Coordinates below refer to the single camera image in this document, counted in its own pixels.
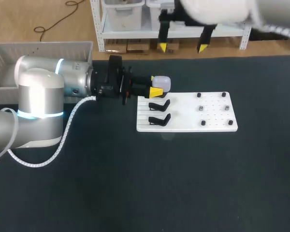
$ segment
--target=white cable sleeve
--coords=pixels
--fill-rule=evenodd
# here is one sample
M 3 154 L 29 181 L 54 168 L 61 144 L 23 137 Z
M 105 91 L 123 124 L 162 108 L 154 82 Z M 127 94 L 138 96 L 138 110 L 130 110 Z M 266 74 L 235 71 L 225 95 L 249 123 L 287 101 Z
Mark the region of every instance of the white cable sleeve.
M 10 109 L 10 108 L 3 108 L 1 109 L 1 111 L 11 111 L 13 116 L 14 116 L 14 127 L 13 127 L 13 133 L 12 133 L 12 136 L 10 138 L 10 141 L 9 143 L 6 145 L 6 147 L 4 148 L 3 151 L 0 152 L 0 157 L 4 155 L 4 153 L 10 149 L 10 147 L 12 146 L 12 144 L 14 143 L 15 141 L 15 138 L 17 136 L 17 132 L 18 132 L 18 116 L 17 116 L 17 113 L 15 112 L 15 110 L 13 109 Z
M 57 148 L 56 152 L 53 154 L 53 156 L 51 158 L 49 158 L 47 161 L 43 162 L 43 163 L 36 163 L 36 164 L 33 164 L 33 163 L 27 163 L 27 162 L 24 162 L 23 160 L 21 160 L 20 158 L 18 158 L 10 149 L 8 150 L 8 152 L 10 153 L 10 155 L 12 156 L 12 158 L 14 160 L 16 160 L 18 163 L 24 165 L 24 166 L 27 166 L 27 167 L 30 167 L 30 168 L 40 168 L 40 167 L 44 167 L 46 165 L 48 165 L 50 162 L 52 162 L 56 157 L 57 155 L 60 153 L 63 145 L 64 145 L 64 142 L 66 141 L 66 138 L 67 138 L 67 135 L 68 135 L 68 131 L 69 131 L 69 128 L 70 128 L 70 125 L 71 125 L 71 122 L 72 122 L 72 119 L 75 115 L 75 112 L 77 111 L 77 109 L 85 102 L 87 101 L 95 101 L 96 100 L 96 97 L 95 96 L 90 96 L 90 97 L 86 97 L 86 98 L 83 98 L 78 104 L 76 104 L 76 106 L 73 108 L 71 114 L 70 114 L 70 117 L 68 119 L 68 123 L 67 123 L 67 126 L 66 126 L 66 129 L 64 130 L 64 133 L 63 133 L 63 136 L 62 136 L 62 139 L 60 141 L 60 144 L 59 144 L 59 147 Z

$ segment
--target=white plastic basket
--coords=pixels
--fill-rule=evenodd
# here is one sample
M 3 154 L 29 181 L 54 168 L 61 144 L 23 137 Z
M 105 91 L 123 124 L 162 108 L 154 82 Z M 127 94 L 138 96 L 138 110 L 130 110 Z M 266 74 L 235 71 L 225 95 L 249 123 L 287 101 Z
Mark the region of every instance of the white plastic basket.
M 14 79 L 15 64 L 21 56 L 64 58 L 92 64 L 93 42 L 0 43 L 0 104 L 18 104 Z M 65 97 L 65 103 L 81 98 Z
M 145 0 L 102 0 L 113 31 L 141 30 Z
M 169 13 L 173 12 L 174 0 L 146 0 L 146 5 L 150 9 L 151 28 L 153 31 L 158 31 L 160 28 L 159 15 L 162 9 L 166 9 Z M 184 22 L 171 22 L 170 30 L 184 27 Z

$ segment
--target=floor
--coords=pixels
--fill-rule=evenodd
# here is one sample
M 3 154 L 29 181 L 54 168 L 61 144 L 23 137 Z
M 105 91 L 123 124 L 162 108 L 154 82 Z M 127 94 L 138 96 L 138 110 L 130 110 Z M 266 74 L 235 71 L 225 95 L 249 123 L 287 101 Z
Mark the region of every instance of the floor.
M 0 43 L 36 42 L 40 34 L 37 26 L 50 27 L 56 21 L 73 11 L 75 6 L 65 6 L 66 0 L 0 0 Z M 89 0 L 79 5 L 70 17 L 47 31 L 43 41 L 96 41 L 96 35 Z M 184 40 L 177 54 L 149 55 L 124 54 L 124 59 L 166 59 L 166 58 L 214 58 L 290 55 L 289 41 L 249 42 L 245 51 L 238 49 L 239 38 L 214 38 L 211 47 L 201 54 L 196 52 L 196 39 Z M 109 54 L 100 53 L 94 46 L 93 59 L 108 59 Z

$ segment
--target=black hook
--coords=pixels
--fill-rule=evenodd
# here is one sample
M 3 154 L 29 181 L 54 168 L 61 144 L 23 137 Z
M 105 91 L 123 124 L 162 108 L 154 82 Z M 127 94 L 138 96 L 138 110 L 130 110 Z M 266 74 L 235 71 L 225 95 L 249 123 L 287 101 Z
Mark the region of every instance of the black hook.
M 171 101 L 170 99 L 168 99 L 164 105 L 158 105 L 156 103 L 149 103 L 148 106 L 150 108 L 150 110 L 158 110 L 158 111 L 161 111 L 161 112 L 165 112 L 167 110 L 167 108 L 169 107 Z
M 165 117 L 165 119 L 159 119 L 156 117 L 149 117 L 148 121 L 151 125 L 158 125 L 158 126 L 165 127 L 168 124 L 168 122 L 170 121 L 170 119 L 171 119 L 171 114 L 168 114 Z

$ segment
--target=metal shelf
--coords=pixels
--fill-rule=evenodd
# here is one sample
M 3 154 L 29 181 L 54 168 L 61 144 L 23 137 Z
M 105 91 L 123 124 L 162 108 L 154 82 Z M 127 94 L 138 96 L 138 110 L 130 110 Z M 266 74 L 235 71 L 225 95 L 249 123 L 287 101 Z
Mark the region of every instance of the metal shelf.
M 151 21 L 149 11 L 143 9 L 141 30 L 133 31 L 112 31 L 107 13 L 102 18 L 102 37 L 104 39 L 154 39 L 158 38 L 158 31 L 151 29 Z M 170 30 L 168 38 L 199 38 L 203 31 L 203 27 L 183 27 L 180 26 L 175 30 Z M 213 37 L 231 37 L 243 36 L 244 29 L 218 25 L 213 32 Z
M 102 9 L 103 17 L 100 18 L 100 0 L 90 0 L 92 16 L 97 35 L 97 45 L 100 52 L 104 52 L 104 39 L 152 39 L 158 38 L 158 31 L 151 29 L 150 12 L 149 9 L 143 7 L 142 12 L 142 27 L 141 30 L 135 31 L 112 31 L 106 11 Z M 170 30 L 168 38 L 199 38 L 201 36 L 203 27 L 183 27 L 180 26 L 175 30 Z M 213 32 L 213 37 L 231 37 L 241 36 L 242 41 L 240 49 L 244 50 L 247 47 L 251 27 L 230 27 L 225 25 L 218 25 Z

